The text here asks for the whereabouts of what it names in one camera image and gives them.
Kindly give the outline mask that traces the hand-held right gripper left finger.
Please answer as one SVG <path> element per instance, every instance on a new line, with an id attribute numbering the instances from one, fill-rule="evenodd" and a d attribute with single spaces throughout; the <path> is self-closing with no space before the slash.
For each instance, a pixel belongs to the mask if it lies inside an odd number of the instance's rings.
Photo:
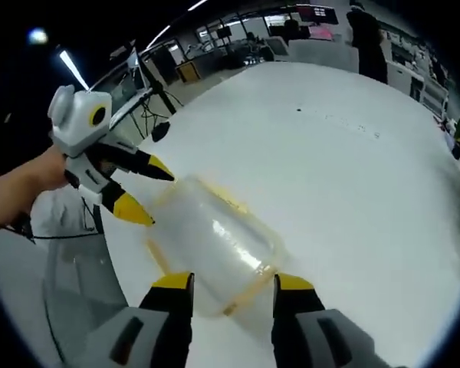
<path id="1" fill-rule="evenodd" d="M 184 367 L 192 342 L 195 275 L 167 274 L 140 307 L 125 307 L 87 338 L 86 367 Z"/>

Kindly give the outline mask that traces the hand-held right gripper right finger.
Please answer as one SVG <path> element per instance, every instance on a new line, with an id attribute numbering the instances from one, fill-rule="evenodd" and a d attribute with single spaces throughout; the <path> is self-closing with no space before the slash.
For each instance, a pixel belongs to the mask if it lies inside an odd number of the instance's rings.
<path id="1" fill-rule="evenodd" d="M 337 309 L 326 309 L 309 281 L 274 276 L 271 343 L 278 367 L 388 367 L 373 338 Z"/>

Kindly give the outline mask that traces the person's left hand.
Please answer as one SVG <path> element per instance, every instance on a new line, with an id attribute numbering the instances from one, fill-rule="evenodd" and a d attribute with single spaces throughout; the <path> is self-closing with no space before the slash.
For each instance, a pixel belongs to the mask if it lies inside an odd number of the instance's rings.
<path id="1" fill-rule="evenodd" d="M 67 185 L 64 154 L 52 145 L 41 155 L 24 164 L 28 185 L 36 194 L 54 191 Z"/>

